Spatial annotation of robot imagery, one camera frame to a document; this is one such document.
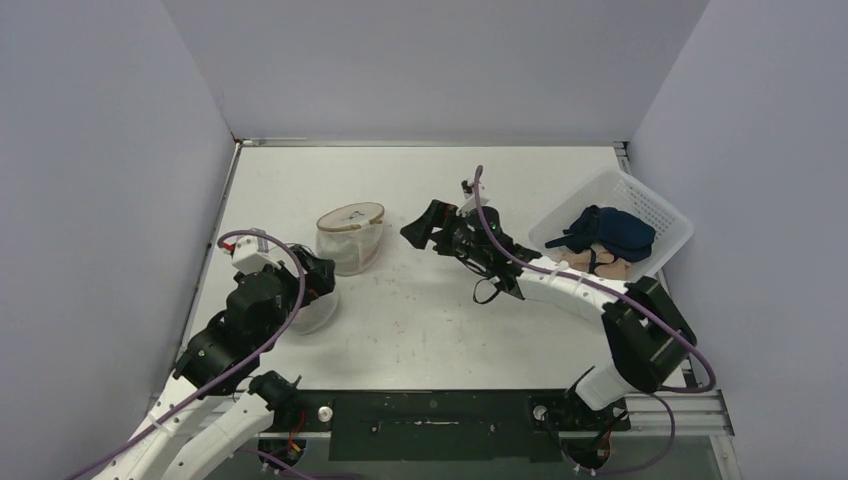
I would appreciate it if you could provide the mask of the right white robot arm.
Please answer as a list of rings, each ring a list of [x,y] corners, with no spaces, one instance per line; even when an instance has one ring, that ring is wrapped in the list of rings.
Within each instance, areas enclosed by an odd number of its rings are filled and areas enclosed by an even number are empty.
[[[658,391],[697,343],[656,279],[612,280],[559,266],[515,242],[492,207],[464,212],[433,200],[400,234],[416,249],[431,246],[456,259],[499,292],[554,306],[602,331],[609,360],[583,373],[565,402],[567,419],[577,428],[593,427],[605,408],[628,394]]]

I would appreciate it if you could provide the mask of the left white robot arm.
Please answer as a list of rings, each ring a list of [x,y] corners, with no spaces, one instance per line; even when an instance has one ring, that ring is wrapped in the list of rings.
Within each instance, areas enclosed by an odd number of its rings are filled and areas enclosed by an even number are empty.
[[[302,413],[297,381],[260,357],[299,317],[327,318],[338,302],[335,263],[301,245],[225,243],[237,272],[223,310],[188,342],[171,378],[100,479],[202,479],[251,436],[290,428]]]

